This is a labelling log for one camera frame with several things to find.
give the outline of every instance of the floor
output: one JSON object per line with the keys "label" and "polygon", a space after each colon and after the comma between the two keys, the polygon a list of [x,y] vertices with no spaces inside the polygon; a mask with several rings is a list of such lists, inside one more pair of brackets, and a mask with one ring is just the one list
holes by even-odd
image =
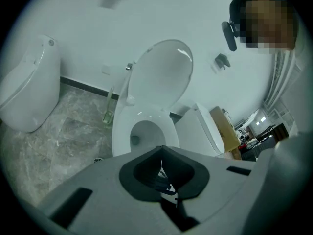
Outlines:
{"label": "floor", "polygon": [[2,123],[0,161],[13,191],[36,206],[95,158],[112,157],[112,125],[102,122],[106,102],[106,97],[61,84],[59,103],[35,132],[13,131]]}

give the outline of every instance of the wall outlet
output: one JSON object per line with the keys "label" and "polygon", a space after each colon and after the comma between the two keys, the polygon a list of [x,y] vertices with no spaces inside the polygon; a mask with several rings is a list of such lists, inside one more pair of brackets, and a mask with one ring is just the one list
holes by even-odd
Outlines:
{"label": "wall outlet", "polygon": [[105,75],[110,75],[111,74],[111,67],[107,66],[107,65],[102,65],[101,73],[103,73]]}

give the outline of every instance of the person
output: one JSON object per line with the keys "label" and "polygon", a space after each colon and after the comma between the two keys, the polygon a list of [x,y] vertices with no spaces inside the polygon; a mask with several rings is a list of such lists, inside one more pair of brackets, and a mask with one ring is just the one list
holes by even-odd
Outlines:
{"label": "person", "polygon": [[233,0],[230,21],[249,48],[289,50],[299,78],[282,95],[300,132],[313,130],[313,44],[295,9],[283,0]]}
{"label": "person", "polygon": [[293,50],[298,33],[294,8],[283,0],[233,0],[230,20],[251,48]]}

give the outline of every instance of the white toilet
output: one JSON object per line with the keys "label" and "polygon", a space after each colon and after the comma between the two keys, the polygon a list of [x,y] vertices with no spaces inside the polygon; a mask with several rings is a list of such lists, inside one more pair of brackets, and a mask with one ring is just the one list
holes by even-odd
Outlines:
{"label": "white toilet", "polygon": [[0,118],[14,130],[33,132],[58,103],[59,91],[58,46],[54,39],[40,35],[0,82]]}
{"label": "white toilet", "polygon": [[175,124],[181,149],[216,157],[225,152],[219,130],[210,114],[196,103]]}
{"label": "white toilet", "polygon": [[189,47],[165,40],[149,48],[125,79],[114,113],[113,156],[157,145],[179,147],[170,108],[193,72]]}

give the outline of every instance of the cardboard box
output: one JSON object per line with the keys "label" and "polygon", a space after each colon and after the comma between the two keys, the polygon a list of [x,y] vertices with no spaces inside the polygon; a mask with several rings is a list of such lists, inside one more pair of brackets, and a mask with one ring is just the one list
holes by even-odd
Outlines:
{"label": "cardboard box", "polygon": [[236,160],[242,160],[241,154],[240,154],[240,151],[239,151],[238,148],[233,149],[233,150],[231,150],[230,152],[233,154],[234,159],[236,159]]}
{"label": "cardboard box", "polygon": [[225,152],[231,151],[240,145],[233,126],[228,122],[220,107],[215,107],[210,114],[222,137]]}

